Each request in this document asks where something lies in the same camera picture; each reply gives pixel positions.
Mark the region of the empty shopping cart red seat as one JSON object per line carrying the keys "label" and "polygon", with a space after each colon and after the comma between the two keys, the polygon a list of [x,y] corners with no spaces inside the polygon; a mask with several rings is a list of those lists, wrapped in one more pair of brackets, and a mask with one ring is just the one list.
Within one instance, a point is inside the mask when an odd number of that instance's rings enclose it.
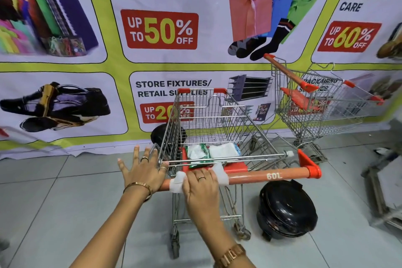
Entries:
{"label": "empty shopping cart red seat", "polygon": [[297,149],[354,128],[384,104],[380,95],[338,76],[333,62],[312,63],[308,70],[298,71],[282,58],[271,54],[264,58],[272,64],[275,113],[294,134]]}

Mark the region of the person's left forearm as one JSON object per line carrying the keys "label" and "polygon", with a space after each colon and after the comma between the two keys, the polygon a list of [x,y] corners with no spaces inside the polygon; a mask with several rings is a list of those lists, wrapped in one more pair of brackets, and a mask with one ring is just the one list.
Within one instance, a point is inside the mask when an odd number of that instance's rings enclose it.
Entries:
{"label": "person's left forearm", "polygon": [[115,268],[143,201],[122,195],[117,206],[69,268]]}

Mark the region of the person's right hand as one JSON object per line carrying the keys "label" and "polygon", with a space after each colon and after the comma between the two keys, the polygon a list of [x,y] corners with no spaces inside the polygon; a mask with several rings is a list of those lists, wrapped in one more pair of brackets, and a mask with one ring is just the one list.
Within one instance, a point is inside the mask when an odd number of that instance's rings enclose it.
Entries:
{"label": "person's right hand", "polygon": [[[207,172],[212,169],[196,169],[187,174],[183,182],[183,193],[188,214],[212,254],[220,254],[235,245],[234,239],[220,219],[219,188],[209,190]],[[197,174],[199,191],[190,191],[190,174]]]}

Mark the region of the white cleaning wipe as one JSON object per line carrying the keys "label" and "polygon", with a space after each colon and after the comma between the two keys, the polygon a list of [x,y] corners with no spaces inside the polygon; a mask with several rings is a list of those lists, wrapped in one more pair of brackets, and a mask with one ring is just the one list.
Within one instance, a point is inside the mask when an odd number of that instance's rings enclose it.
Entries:
{"label": "white cleaning wipe", "polygon": [[222,163],[215,163],[212,166],[208,167],[200,167],[195,169],[189,169],[188,171],[178,171],[176,176],[170,180],[169,182],[169,191],[171,193],[183,193],[183,182],[187,177],[187,174],[196,169],[212,169],[218,178],[218,183],[220,186],[228,186],[229,185],[229,177],[228,174],[224,170],[224,166]]}

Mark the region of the shopping cart with orange handle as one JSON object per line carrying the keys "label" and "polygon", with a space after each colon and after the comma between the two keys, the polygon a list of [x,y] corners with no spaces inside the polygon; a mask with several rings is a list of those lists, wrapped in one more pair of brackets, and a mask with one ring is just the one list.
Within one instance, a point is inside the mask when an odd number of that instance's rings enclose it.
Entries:
{"label": "shopping cart with orange handle", "polygon": [[[259,182],[292,180],[321,177],[319,166],[302,150],[298,150],[296,163],[299,167],[290,168],[287,160],[294,156],[295,150],[277,150],[263,131],[253,122],[245,105],[240,104],[225,88],[178,88],[172,105],[167,111],[167,123],[183,127],[187,138],[180,145],[175,158],[170,159],[164,148],[153,144],[158,150],[158,162],[168,163],[166,179],[161,191],[169,191],[169,182],[178,171],[188,171],[191,160],[187,159],[185,146],[204,143],[221,145],[235,143],[241,156],[238,158],[212,159],[212,166],[222,163],[229,177],[228,186],[220,186],[219,194],[223,204],[220,219],[232,224],[238,240],[250,240],[251,233],[244,225],[243,186]],[[170,231],[170,254],[172,259],[179,257],[180,239],[178,226],[190,224],[186,217],[184,198],[181,193],[173,193],[172,227]]]}

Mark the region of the printed store banner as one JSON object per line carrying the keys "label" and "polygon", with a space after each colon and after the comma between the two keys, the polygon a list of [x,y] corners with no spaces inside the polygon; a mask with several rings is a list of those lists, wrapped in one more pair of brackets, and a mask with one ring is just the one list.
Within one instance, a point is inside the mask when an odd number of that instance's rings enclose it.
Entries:
{"label": "printed store banner", "polygon": [[240,98],[274,122],[265,53],[334,62],[362,88],[390,73],[368,122],[402,109],[402,0],[0,0],[0,160],[128,151],[178,88],[262,79]]}

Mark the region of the gold wrist watch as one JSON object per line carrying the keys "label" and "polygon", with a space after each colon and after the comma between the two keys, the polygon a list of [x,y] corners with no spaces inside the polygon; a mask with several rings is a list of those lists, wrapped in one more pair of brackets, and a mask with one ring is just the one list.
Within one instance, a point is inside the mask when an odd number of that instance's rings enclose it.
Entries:
{"label": "gold wrist watch", "polygon": [[218,259],[215,263],[213,268],[228,268],[229,265],[241,256],[246,255],[246,250],[241,244],[235,244],[234,246],[230,247],[225,254]]}

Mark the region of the person's left hand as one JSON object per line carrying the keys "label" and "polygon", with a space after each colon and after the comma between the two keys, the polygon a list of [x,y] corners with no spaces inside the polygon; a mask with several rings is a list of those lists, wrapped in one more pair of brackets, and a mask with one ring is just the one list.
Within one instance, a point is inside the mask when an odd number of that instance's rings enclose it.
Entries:
{"label": "person's left hand", "polygon": [[141,170],[143,154],[140,154],[139,145],[134,147],[132,180],[124,180],[124,195],[135,196],[145,202],[162,186],[168,170],[168,163],[159,164],[157,149],[151,151],[149,162],[151,167],[148,171],[143,171]]}

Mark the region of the grey metal rack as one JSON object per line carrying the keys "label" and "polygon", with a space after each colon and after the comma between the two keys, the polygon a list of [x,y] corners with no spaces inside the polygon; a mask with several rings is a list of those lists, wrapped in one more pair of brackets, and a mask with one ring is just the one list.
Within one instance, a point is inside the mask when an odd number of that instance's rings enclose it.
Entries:
{"label": "grey metal rack", "polygon": [[377,148],[374,153],[378,158],[361,173],[371,204],[369,225],[402,231],[402,142]]}

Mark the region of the green wipes packet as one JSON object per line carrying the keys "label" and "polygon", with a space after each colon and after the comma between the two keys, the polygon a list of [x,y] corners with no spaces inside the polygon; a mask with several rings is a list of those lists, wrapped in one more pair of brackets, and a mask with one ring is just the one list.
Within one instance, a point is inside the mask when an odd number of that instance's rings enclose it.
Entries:
{"label": "green wipes packet", "polygon": [[187,154],[186,160],[191,160],[189,169],[195,169],[202,165],[211,164],[210,153],[208,147],[204,143],[186,145],[185,152]]}

